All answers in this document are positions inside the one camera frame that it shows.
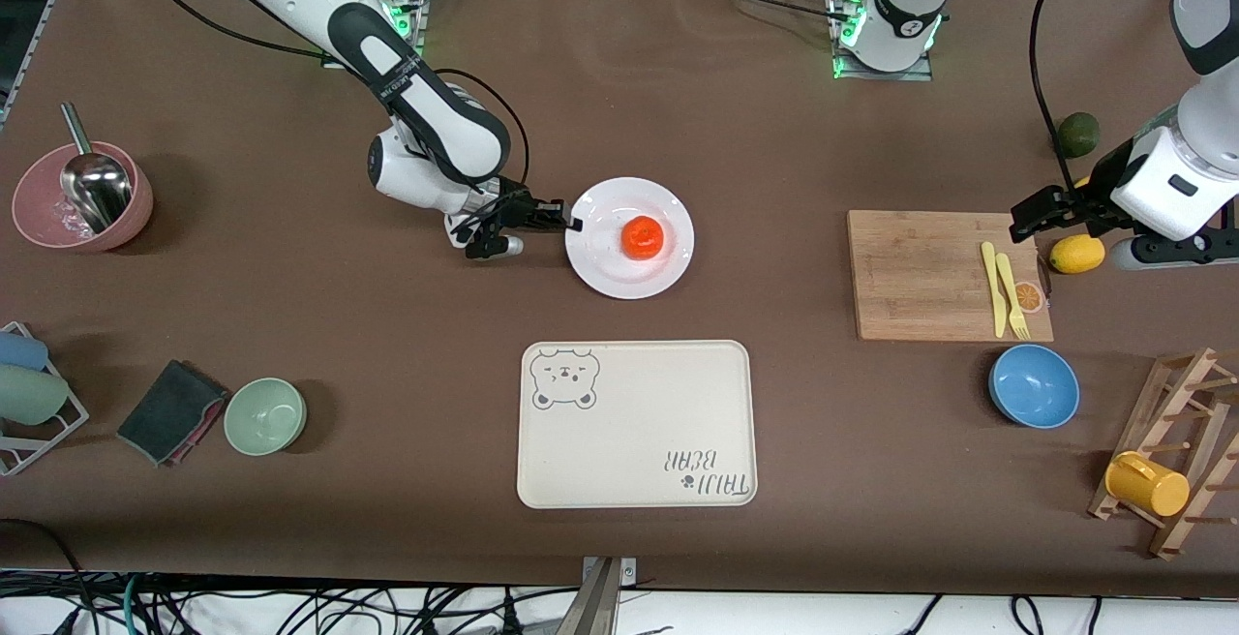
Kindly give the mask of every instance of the yellow mug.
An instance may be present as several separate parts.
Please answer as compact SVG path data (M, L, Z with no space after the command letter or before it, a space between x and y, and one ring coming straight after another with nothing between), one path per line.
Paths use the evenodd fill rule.
M1147 512L1171 516L1187 504L1191 488L1182 473L1124 451L1105 469L1105 490Z

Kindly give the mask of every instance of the cup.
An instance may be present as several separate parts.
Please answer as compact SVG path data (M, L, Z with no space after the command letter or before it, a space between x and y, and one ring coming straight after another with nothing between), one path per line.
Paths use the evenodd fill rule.
M58 375L0 363L0 417L19 425L42 425L64 406L69 384Z
M1191 486L1182 473L1124 451L1105 469L1105 490L1147 512L1172 516L1187 504Z
M47 344L19 332L0 332L0 363L22 369L47 369Z

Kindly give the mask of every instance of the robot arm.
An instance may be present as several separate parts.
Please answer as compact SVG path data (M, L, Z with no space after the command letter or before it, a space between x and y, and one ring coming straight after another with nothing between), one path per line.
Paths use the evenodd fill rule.
M1015 241L1087 224L1094 235L1135 230L1116 251L1127 269L1239 259L1230 208L1239 193L1239 0L1171 0L1171 21L1201 82L1103 157L1088 184L1049 186L1016 204ZM1222 228L1208 228L1218 212Z
M904 71L933 43L947 0L862 0L859 15L840 43L869 69Z
M518 255L504 228L566 229L563 202L539 202L498 177L507 127L463 89L445 83L401 37L379 0L256 0L348 67L392 116L370 145L380 193L446 214L452 244L471 259Z

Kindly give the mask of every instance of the green cup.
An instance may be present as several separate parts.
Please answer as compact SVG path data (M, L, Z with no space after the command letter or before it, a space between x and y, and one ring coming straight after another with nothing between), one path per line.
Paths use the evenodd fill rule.
M69 384L58 375L0 363L0 417L19 425L42 425L64 406Z

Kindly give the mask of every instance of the yellow plastic knife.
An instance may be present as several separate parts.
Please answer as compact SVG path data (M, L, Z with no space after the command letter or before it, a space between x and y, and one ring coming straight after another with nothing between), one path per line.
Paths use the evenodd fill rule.
M999 291L999 272L994 261L994 243L981 243L981 259L985 260L985 277L990 281L990 300L994 301L994 335L1002 339L1006 334L1006 301Z

